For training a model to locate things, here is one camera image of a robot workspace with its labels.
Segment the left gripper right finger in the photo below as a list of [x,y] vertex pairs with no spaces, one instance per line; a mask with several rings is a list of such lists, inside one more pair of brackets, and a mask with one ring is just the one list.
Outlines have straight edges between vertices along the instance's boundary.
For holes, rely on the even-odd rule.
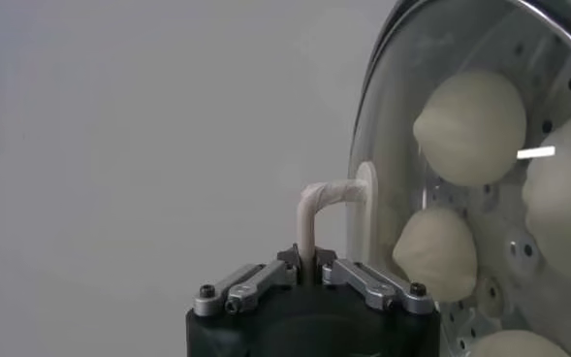
[[421,283],[408,283],[392,274],[383,275],[371,267],[317,247],[315,305],[321,311],[345,314],[353,306],[388,312],[400,308],[413,315],[430,315],[434,302]]

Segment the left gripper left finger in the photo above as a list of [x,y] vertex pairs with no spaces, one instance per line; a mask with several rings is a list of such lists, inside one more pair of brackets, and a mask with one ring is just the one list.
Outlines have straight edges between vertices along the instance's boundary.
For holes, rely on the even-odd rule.
[[299,251],[294,243],[267,264],[246,264],[215,283],[202,285],[195,295],[193,311],[197,316],[251,311],[272,288],[289,288],[298,283]]

